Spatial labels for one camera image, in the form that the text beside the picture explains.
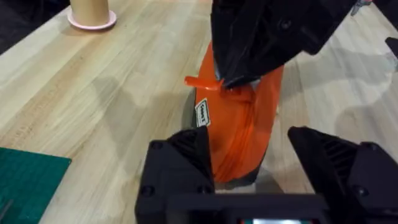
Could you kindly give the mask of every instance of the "black object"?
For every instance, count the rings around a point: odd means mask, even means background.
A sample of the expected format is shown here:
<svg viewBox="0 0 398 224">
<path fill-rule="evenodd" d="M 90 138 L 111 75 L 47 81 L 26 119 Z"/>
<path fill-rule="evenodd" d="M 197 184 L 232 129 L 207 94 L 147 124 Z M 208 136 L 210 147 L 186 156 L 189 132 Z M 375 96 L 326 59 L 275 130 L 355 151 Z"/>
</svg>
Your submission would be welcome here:
<svg viewBox="0 0 398 224">
<path fill-rule="evenodd" d="M 386 44 L 392 50 L 392 53 L 398 57 L 398 39 L 388 37 L 386 39 Z"/>
<path fill-rule="evenodd" d="M 288 135 L 333 223 L 398 223 L 398 165 L 380 146 L 309 128 Z"/>
<path fill-rule="evenodd" d="M 217 78 L 232 88 L 257 80 L 302 50 L 316 54 L 356 0 L 214 0 Z"/>
<path fill-rule="evenodd" d="M 377 144 L 360 145 L 309 128 L 289 138 L 316 195 L 215 195 L 206 127 L 152 141 L 136 203 L 138 224 L 398 223 L 398 165 Z"/>
<path fill-rule="evenodd" d="M 390 21 L 390 23 L 398 30 L 398 1 L 397 0 L 373 0 L 375 5 Z"/>
<path fill-rule="evenodd" d="M 68 5 L 69 0 L 0 0 L 0 54 Z"/>
</svg>

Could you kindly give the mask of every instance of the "pink base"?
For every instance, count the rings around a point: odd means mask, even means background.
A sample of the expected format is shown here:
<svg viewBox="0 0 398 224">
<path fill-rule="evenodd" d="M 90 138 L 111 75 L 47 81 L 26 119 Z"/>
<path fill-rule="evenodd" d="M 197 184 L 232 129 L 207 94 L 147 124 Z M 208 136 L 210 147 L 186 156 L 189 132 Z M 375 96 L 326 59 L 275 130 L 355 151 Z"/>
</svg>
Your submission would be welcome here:
<svg viewBox="0 0 398 224">
<path fill-rule="evenodd" d="M 72 9 L 68 11 L 68 20 L 70 24 L 74 25 L 77 28 L 85 29 L 85 30 L 101 30 L 105 28 L 109 28 L 113 26 L 116 23 L 116 14 L 113 11 L 109 11 L 109 22 L 107 24 L 101 25 L 101 26 L 83 26 L 80 25 L 79 23 L 76 22 L 76 20 L 73 18 L 73 13 Z"/>
</svg>

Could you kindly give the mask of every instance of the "black plastic part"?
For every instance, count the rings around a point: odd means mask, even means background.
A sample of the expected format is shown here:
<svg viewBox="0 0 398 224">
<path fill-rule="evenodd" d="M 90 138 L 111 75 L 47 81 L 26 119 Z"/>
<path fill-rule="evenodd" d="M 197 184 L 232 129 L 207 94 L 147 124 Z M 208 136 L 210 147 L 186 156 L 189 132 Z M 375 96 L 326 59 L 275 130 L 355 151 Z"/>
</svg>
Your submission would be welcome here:
<svg viewBox="0 0 398 224">
<path fill-rule="evenodd" d="M 310 128 L 291 128 L 288 135 L 334 223 L 398 223 L 398 165 L 377 144 Z"/>
<path fill-rule="evenodd" d="M 165 203 L 171 195 L 214 191 L 206 127 L 152 141 L 136 202 L 137 222 L 166 223 Z"/>
<path fill-rule="evenodd" d="M 396 38 L 392 38 L 392 37 L 388 37 L 386 39 L 386 44 L 388 45 L 388 47 L 392 50 L 392 53 L 398 57 L 398 39 Z"/>
<path fill-rule="evenodd" d="M 232 88 L 259 79 L 302 50 L 316 54 L 356 0 L 214 0 L 213 52 Z"/>
<path fill-rule="evenodd" d="M 152 141 L 136 202 L 138 224 L 214 223 L 293 219 L 328 223 L 318 195 L 215 195 L 205 126 Z"/>
</svg>

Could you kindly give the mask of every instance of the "cutting mat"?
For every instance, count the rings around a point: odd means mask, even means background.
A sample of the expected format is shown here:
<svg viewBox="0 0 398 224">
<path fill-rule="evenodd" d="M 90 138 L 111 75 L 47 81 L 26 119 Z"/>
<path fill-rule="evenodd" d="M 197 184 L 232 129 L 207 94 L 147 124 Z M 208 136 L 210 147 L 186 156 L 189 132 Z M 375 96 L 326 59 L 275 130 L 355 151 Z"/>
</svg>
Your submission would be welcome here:
<svg viewBox="0 0 398 224">
<path fill-rule="evenodd" d="M 50 203 L 70 159 L 0 148 L 0 224 L 34 224 Z"/>
</svg>

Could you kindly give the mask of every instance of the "cardboard tube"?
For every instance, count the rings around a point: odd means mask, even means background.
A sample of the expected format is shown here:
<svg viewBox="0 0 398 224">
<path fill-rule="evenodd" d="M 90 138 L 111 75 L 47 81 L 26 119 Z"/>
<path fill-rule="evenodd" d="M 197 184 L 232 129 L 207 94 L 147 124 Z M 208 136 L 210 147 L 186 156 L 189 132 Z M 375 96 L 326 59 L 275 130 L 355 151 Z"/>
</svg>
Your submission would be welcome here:
<svg viewBox="0 0 398 224">
<path fill-rule="evenodd" d="M 73 18 L 83 26 L 102 26 L 109 22 L 108 0 L 70 0 Z"/>
</svg>

